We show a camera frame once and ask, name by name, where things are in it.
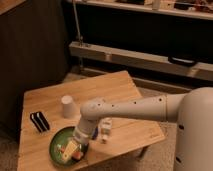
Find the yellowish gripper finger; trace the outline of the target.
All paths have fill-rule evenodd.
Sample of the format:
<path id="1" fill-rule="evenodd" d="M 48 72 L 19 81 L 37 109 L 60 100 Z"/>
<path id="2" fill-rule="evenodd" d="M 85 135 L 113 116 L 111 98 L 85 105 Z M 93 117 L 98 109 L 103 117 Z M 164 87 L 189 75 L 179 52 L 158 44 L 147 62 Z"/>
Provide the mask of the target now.
<path id="1" fill-rule="evenodd" d="M 70 140 L 62 155 L 62 160 L 68 161 L 78 149 L 79 149 L 79 144 L 75 140 Z"/>

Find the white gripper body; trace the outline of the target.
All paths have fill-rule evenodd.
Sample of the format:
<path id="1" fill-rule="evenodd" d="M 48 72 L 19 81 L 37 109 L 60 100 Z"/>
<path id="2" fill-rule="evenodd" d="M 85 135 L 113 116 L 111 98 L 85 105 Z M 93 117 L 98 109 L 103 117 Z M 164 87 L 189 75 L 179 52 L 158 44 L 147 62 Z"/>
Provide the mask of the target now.
<path id="1" fill-rule="evenodd" d="M 91 137 L 91 129 L 86 126 L 76 126 L 73 131 L 73 138 L 80 144 L 88 144 Z"/>

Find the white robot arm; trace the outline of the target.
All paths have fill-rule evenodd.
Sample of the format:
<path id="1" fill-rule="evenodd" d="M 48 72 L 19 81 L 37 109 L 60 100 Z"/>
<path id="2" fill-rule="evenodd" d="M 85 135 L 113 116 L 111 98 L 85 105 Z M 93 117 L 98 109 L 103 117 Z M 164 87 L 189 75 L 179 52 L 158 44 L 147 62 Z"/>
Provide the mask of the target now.
<path id="1" fill-rule="evenodd" d="M 116 117 L 176 122 L 174 171 L 213 171 L 213 87 L 118 103 L 92 99 L 80 107 L 80 114 L 64 162 L 89 143 L 101 119 Z"/>

